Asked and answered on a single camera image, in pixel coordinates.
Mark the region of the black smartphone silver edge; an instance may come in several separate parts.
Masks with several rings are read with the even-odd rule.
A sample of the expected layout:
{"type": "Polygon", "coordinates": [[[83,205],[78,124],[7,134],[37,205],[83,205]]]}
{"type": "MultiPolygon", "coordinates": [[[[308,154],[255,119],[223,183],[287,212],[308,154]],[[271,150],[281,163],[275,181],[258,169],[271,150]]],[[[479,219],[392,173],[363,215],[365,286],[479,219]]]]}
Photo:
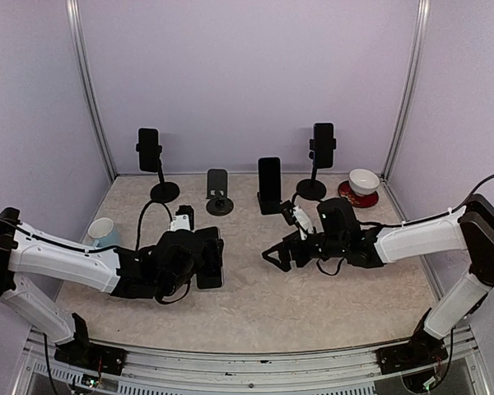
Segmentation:
{"type": "Polygon", "coordinates": [[[195,234],[203,241],[201,254],[203,265],[198,269],[197,287],[199,290],[216,289],[223,286],[224,241],[217,227],[212,226],[196,230],[195,234]]]}

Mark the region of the black folding phone stand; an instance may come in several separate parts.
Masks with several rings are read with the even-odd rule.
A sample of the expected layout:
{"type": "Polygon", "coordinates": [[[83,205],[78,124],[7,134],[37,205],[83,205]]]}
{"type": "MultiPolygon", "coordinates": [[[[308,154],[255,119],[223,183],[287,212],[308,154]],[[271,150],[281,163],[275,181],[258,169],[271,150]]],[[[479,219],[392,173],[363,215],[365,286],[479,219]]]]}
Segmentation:
{"type": "Polygon", "coordinates": [[[257,200],[260,212],[263,216],[278,215],[282,213],[282,201],[263,200],[261,192],[257,192],[257,200]]]}

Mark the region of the brown-base plate phone stand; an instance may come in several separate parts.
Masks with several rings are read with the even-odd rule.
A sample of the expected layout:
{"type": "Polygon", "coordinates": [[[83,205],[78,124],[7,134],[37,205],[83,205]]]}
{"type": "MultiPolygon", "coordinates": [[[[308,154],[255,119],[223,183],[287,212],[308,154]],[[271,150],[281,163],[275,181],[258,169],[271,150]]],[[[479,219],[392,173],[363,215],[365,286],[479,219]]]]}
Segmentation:
{"type": "Polygon", "coordinates": [[[226,216],[234,209],[228,198],[228,173],[224,169],[207,171],[207,212],[213,216],[226,216]]]}

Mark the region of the black round-base pole stand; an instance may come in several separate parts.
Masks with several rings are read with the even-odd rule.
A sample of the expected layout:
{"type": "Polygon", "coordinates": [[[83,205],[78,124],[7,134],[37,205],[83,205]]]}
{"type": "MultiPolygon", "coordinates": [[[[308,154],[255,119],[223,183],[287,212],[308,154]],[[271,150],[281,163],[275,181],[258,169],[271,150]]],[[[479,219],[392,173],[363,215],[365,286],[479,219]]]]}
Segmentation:
{"type": "Polygon", "coordinates": [[[317,150],[316,140],[314,138],[309,140],[309,148],[309,158],[311,158],[313,162],[311,176],[308,179],[301,180],[296,185],[296,194],[306,200],[320,202],[325,197],[327,189],[322,182],[316,179],[318,169],[315,166],[315,155],[317,150]]]}

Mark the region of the black smartphone blue edge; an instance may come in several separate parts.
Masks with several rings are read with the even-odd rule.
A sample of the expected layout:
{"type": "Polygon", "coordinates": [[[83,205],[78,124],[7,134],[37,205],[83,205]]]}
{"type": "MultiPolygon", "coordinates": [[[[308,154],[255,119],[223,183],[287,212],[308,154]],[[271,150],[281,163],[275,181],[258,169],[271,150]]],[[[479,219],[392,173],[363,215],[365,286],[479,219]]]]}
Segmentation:
{"type": "Polygon", "coordinates": [[[280,202],[282,195],[281,161],[279,157],[258,160],[259,193],[264,202],[280,202]]]}

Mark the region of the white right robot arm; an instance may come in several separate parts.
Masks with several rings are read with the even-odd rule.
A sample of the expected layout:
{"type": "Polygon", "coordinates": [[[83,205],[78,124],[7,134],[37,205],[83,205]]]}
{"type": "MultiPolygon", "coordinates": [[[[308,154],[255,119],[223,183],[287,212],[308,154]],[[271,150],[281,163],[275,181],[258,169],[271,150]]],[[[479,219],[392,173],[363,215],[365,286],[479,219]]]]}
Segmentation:
{"type": "Polygon", "coordinates": [[[468,251],[469,269],[419,322],[397,354],[402,362],[422,365],[436,356],[455,324],[475,311],[494,289],[494,207],[481,194],[445,213],[398,225],[361,223],[351,203],[340,197],[319,203],[317,212],[321,231],[301,208],[284,202],[282,214],[297,230],[264,251],[263,259],[289,272],[313,259],[339,258],[355,267],[377,268],[431,253],[468,251]]]}

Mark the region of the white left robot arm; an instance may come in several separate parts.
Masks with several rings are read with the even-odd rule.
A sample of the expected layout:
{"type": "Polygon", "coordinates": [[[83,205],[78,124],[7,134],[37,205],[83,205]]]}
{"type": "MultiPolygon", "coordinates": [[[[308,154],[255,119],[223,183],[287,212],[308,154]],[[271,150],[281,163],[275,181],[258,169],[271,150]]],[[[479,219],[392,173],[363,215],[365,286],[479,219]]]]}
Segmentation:
{"type": "Polygon", "coordinates": [[[58,308],[27,274],[159,304],[173,303],[176,291],[192,282],[200,290],[223,285],[219,229],[194,229],[190,206],[180,207],[156,244],[137,250],[74,244],[45,235],[19,215],[12,207],[0,213],[0,302],[37,327],[55,344],[56,357],[69,364],[93,365],[102,359],[102,348],[91,342],[83,318],[58,308]]]}

